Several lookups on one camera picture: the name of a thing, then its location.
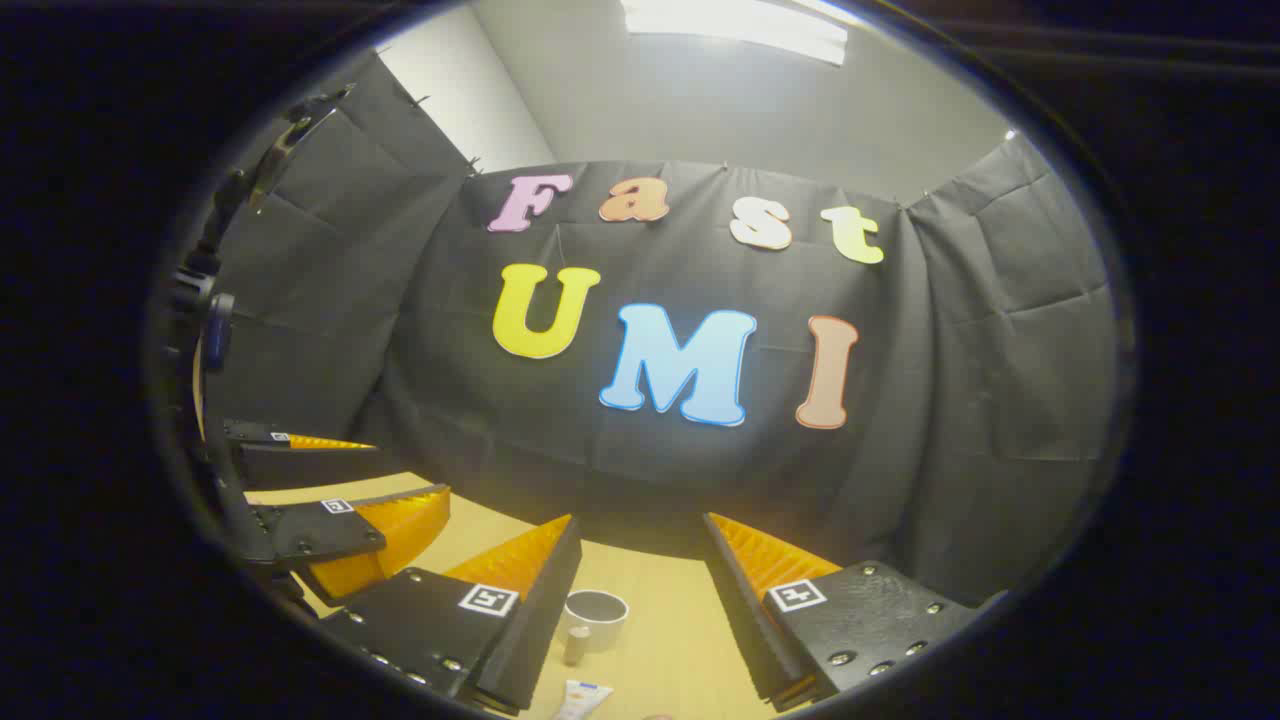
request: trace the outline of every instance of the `white wall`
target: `white wall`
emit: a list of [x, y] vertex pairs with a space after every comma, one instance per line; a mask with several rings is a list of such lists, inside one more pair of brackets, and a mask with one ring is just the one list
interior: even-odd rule
[[379, 45], [380, 58], [466, 158], [484, 172], [554, 163], [547, 138], [470, 5]]

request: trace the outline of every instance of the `table surface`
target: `table surface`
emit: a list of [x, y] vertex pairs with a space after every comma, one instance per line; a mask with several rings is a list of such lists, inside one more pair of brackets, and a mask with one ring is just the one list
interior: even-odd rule
[[[246, 495], [255, 503], [283, 505], [378, 497], [428, 484], [417, 475], [401, 473], [340, 486]], [[411, 565], [444, 573], [531, 527], [453, 493], [449, 523]], [[631, 606], [631, 614], [613, 648], [588, 653], [573, 667], [561, 660], [564, 642], [557, 633], [532, 706], [520, 717], [552, 717], [564, 700], [564, 682], [571, 679], [613, 688], [613, 694], [591, 712], [591, 720], [641, 720], [650, 715], [669, 715], [675, 720], [777, 716], [755, 694], [710, 571], [701, 560], [584, 541], [572, 589], [611, 592]], [[320, 602], [310, 588], [306, 598], [321, 618], [337, 610]]]

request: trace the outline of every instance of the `orange soft gripper pad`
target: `orange soft gripper pad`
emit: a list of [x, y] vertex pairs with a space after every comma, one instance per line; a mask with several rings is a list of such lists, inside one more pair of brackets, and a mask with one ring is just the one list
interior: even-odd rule
[[742, 574], [751, 583], [751, 589], [760, 602], [764, 602], [764, 593], [772, 587], [796, 580], [812, 580], [841, 569], [835, 562], [780, 541], [768, 533], [762, 533], [750, 525], [714, 512], [708, 512], [708, 515], [719, 528], [724, 542], [732, 548], [733, 557], [737, 559]]
[[311, 577], [330, 598], [346, 597], [401, 571], [435, 541], [449, 521], [449, 488], [425, 488], [416, 495], [396, 495], [352, 505], [387, 537], [387, 547], [312, 564]]
[[525, 600], [547, 557], [556, 547], [556, 541], [568, 525], [570, 518], [561, 515], [550, 523], [538, 525], [522, 536], [476, 555], [444, 575], [468, 583], [518, 591], [520, 598]]
[[310, 437], [310, 436], [296, 436], [289, 433], [289, 448], [291, 450], [360, 450], [370, 448], [371, 445], [360, 445], [358, 442], [346, 442], [340, 439], [328, 439], [323, 437]]

